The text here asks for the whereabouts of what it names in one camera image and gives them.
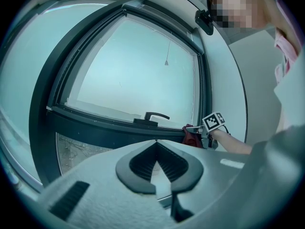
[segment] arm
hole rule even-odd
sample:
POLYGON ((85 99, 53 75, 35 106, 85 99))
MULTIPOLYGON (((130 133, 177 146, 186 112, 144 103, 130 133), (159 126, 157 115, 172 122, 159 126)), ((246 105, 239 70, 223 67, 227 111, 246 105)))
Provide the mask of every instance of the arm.
POLYGON ((251 146, 237 140, 222 130, 215 129, 210 134, 214 140, 217 140, 230 153, 250 154, 252 151, 251 146))

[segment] white wall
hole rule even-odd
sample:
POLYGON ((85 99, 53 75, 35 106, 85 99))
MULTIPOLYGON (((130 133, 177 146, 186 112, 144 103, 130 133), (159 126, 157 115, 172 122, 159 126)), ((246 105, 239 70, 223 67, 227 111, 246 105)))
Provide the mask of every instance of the white wall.
POLYGON ((283 57, 274 44, 269 33, 260 31, 230 45, 244 80, 250 145, 268 140, 279 122, 281 105, 274 94, 274 73, 283 57))
POLYGON ((242 80, 234 57, 217 30, 212 36, 200 31, 209 61, 213 112, 221 112, 232 136, 244 141, 246 132, 246 104, 242 80))

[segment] white sleeve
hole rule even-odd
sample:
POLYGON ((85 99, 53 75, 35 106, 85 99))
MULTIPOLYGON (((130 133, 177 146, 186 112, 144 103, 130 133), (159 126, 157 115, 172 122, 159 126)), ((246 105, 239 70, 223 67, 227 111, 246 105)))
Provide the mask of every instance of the white sleeve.
POLYGON ((305 46, 274 92, 289 124, 305 125, 305 46))

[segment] hand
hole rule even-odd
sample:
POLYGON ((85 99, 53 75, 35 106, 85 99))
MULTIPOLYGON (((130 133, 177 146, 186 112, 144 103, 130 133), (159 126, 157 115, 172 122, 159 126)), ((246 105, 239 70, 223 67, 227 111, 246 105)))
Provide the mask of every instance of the hand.
POLYGON ((215 129, 213 131, 210 132, 210 135, 212 137, 212 139, 217 140, 219 139, 219 137, 221 137, 225 132, 219 129, 215 129))

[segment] window pane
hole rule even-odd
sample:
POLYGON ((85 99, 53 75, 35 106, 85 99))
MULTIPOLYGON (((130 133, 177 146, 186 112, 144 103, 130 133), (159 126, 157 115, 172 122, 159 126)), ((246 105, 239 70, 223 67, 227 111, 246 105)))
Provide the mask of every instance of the window pane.
POLYGON ((97 4, 58 7, 33 18, 9 49, 0 72, 0 136, 16 161, 39 180, 31 155, 29 112, 39 73, 64 35, 97 4))
POLYGON ((158 112, 170 117, 153 116, 159 126, 192 124, 194 56, 138 21, 118 24, 87 56, 66 104, 124 121, 158 112))
POLYGON ((112 149, 98 147, 57 134, 57 152, 61 172, 64 174, 83 160, 112 149))

